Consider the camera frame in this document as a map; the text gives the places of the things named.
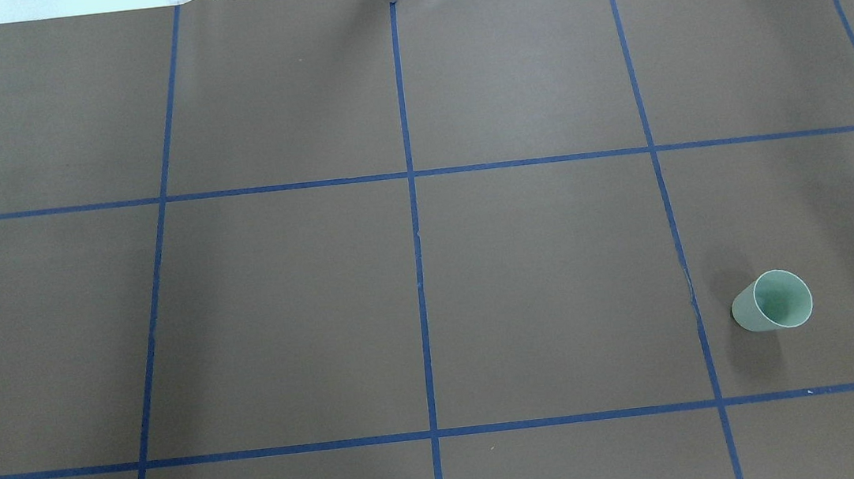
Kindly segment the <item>brown paper table mat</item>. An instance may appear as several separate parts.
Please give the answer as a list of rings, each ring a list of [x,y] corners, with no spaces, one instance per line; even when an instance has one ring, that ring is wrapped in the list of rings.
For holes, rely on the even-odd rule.
[[[854,479],[854,0],[1,26],[0,479]]]

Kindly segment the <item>green cup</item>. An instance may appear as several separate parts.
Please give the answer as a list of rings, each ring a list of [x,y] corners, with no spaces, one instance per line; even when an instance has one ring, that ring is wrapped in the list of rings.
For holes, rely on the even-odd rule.
[[[794,329],[812,316],[811,291],[790,271],[767,271],[737,294],[729,311],[746,331]]]

